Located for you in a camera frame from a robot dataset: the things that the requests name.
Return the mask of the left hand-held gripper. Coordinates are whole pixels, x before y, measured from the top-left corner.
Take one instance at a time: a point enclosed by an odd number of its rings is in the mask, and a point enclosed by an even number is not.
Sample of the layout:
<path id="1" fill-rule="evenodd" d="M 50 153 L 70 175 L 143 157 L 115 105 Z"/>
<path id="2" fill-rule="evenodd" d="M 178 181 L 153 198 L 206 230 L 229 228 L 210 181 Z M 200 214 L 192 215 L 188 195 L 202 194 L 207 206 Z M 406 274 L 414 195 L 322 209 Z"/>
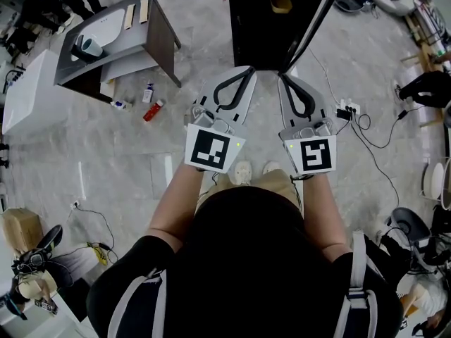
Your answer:
<path id="1" fill-rule="evenodd" d="M 238 80 L 233 100 L 221 104 L 219 92 Z M 247 117 L 256 83 L 256 70 L 250 65 L 234 67 L 204 83 L 196 104 L 185 114 L 185 164 L 198 170 L 228 172 L 246 142 L 240 124 Z"/>

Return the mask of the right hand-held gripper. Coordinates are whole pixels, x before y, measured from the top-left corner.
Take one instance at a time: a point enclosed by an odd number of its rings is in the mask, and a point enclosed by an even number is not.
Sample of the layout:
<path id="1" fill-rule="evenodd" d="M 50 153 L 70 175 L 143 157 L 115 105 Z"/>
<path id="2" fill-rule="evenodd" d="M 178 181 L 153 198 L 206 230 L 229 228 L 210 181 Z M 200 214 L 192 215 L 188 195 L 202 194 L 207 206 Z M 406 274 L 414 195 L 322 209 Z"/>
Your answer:
<path id="1" fill-rule="evenodd" d="M 279 137 L 297 174 L 336 170 L 337 141 L 333 122 L 326 117 L 322 94 L 310 84 L 286 73 L 278 76 L 278 93 L 284 126 Z M 296 121 L 316 121 L 295 126 Z"/>

